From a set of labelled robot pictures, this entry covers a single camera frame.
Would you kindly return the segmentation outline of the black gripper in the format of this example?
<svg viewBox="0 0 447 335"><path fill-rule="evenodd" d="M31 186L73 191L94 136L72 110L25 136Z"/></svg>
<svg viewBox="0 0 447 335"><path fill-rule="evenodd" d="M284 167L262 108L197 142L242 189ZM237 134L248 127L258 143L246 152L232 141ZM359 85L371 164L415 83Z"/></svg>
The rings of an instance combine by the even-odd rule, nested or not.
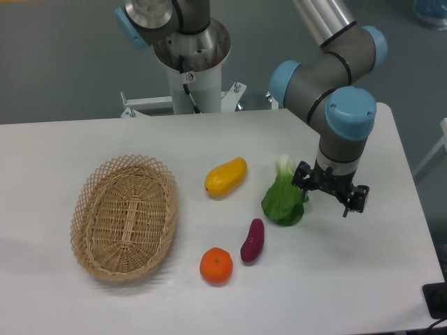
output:
<svg viewBox="0 0 447 335"><path fill-rule="evenodd" d="M369 186L353 185L357 167L358 160L338 163L326 158L317 158L312 171L308 163L301 161L294 172L292 185L300 189L303 200L307 199L309 190L347 198L343 213L346 218L350 212L363 213L369 195Z"/></svg>

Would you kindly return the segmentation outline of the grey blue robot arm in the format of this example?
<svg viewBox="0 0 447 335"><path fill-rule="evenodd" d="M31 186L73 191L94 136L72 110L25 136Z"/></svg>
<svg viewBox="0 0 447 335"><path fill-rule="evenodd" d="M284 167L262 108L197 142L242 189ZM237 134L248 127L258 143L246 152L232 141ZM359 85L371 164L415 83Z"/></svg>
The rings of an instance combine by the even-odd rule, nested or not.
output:
<svg viewBox="0 0 447 335"><path fill-rule="evenodd" d="M269 82L272 97L319 136L314 165L302 162L292 183L302 193L334 196L345 212L362 212L369 188L354 185L360 157L374 127L376 101L354 82L383 63L384 35L361 27L343 1L296 1L322 54L304 66L285 61ZM153 47L169 74L176 114L221 112L221 65L230 36L210 15L209 1L127 1L115 10L136 48Z"/></svg>

